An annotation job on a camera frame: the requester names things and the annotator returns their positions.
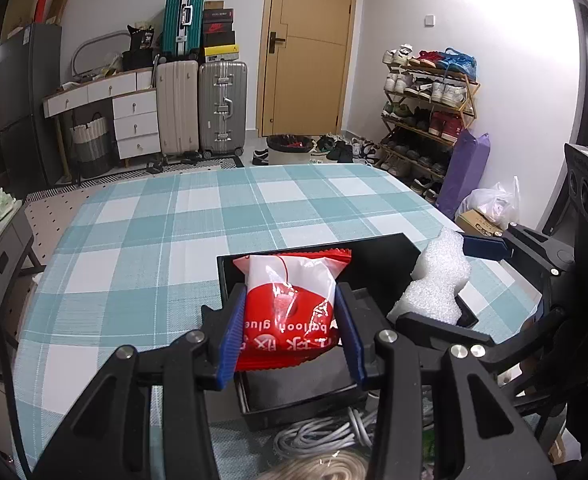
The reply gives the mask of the purple paper bag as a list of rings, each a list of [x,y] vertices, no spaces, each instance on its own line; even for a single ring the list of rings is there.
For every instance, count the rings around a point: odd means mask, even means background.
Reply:
[[[460,133],[436,198],[436,208],[451,220],[462,200],[478,188],[490,154],[488,133],[473,136],[468,130]]]

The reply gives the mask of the black cardboard box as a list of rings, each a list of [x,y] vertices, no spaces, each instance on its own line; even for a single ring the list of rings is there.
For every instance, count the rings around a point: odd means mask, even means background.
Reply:
[[[386,327],[419,255],[405,234],[393,234],[218,257],[221,297],[243,285],[250,300],[234,376],[248,428],[277,428],[364,402],[341,347],[339,287]]]

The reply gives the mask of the grey low cabinet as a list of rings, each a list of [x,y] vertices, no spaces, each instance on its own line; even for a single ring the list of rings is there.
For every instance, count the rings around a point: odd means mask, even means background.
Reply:
[[[46,270],[32,247],[34,241],[26,206],[18,200],[0,221],[0,322],[8,310],[6,305],[16,281]]]

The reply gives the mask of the cream shoelaces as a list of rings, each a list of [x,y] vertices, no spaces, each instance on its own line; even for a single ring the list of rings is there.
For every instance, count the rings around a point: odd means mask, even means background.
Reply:
[[[367,477],[369,461],[350,451],[292,458],[260,474],[258,480],[347,480]]]

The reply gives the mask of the dark grey refrigerator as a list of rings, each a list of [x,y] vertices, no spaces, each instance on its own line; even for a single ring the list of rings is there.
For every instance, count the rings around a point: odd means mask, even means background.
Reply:
[[[0,44],[0,146],[9,192],[23,198],[52,188],[63,167],[42,102],[60,84],[62,29],[31,24]]]

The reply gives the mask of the white foam wrap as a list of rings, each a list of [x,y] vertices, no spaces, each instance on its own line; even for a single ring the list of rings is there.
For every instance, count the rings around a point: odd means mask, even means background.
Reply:
[[[463,252],[463,236],[443,228],[416,259],[411,282],[386,317],[391,323],[415,313],[456,325],[462,311],[456,298],[470,279],[471,265]]]

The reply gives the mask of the cardboard box on floor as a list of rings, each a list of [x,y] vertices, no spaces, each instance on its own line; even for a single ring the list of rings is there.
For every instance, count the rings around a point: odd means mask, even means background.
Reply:
[[[470,209],[456,215],[456,225],[466,234],[481,236],[500,236],[503,232],[501,226],[490,222],[485,216],[475,209]]]

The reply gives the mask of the red balloon glue packet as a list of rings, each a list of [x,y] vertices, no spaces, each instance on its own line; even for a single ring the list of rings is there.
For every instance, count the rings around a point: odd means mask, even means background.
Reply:
[[[342,248],[234,259],[247,288],[236,370],[297,366],[334,348],[336,279],[351,261],[352,252]]]

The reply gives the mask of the white plastic bag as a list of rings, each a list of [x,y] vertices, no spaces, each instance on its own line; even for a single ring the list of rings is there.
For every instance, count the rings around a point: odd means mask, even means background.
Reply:
[[[498,182],[491,188],[476,188],[462,200],[454,216],[458,218],[460,214],[471,210],[502,230],[511,223],[520,222],[521,192],[518,177],[514,176],[510,184]]]

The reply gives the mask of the beige suitcase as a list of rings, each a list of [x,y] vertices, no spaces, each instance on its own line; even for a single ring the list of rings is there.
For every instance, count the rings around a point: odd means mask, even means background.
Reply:
[[[156,69],[160,148],[166,156],[200,149],[198,137],[198,62],[164,63]]]

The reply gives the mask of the white drawer desk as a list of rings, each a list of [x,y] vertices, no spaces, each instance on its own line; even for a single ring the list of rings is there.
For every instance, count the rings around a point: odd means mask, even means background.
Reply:
[[[159,155],[162,150],[153,82],[152,68],[139,68],[78,84],[44,98],[44,117],[58,118],[87,106],[109,107],[117,153],[125,164],[134,158]]]

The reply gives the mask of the stack of shoe boxes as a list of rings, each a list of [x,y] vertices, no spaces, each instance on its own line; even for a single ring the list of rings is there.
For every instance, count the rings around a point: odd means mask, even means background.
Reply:
[[[222,0],[206,1],[202,21],[203,61],[236,61],[240,47],[234,30],[234,10]]]

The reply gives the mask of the wooden shoe rack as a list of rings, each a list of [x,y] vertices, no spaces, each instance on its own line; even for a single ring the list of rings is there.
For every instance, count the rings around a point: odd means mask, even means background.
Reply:
[[[378,166],[434,204],[454,147],[477,118],[476,58],[454,48],[416,53],[402,44],[385,51],[382,63],[387,135]]]

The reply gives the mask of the wooden door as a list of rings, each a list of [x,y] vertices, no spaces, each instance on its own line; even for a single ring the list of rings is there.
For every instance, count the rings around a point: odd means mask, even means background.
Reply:
[[[257,76],[261,136],[341,129],[356,0],[265,0]]]

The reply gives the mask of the grey white laundry basket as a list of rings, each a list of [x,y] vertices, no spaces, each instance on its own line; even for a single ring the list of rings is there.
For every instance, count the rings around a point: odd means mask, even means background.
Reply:
[[[71,128],[70,133],[80,176],[83,179],[99,177],[112,168],[112,144],[105,117],[94,115],[91,122]]]

